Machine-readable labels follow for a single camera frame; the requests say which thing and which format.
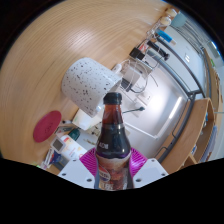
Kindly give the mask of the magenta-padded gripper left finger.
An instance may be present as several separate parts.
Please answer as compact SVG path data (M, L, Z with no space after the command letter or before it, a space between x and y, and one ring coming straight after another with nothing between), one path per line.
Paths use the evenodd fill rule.
M80 159L69 161L58 176L80 187L97 189L99 174L95 149L90 149Z

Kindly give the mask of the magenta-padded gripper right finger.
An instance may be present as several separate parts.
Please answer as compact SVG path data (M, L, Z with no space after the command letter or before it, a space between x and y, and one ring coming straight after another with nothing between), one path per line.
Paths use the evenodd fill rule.
M131 149L129 171L134 189L168 176L167 171L155 158L148 159L134 148Z

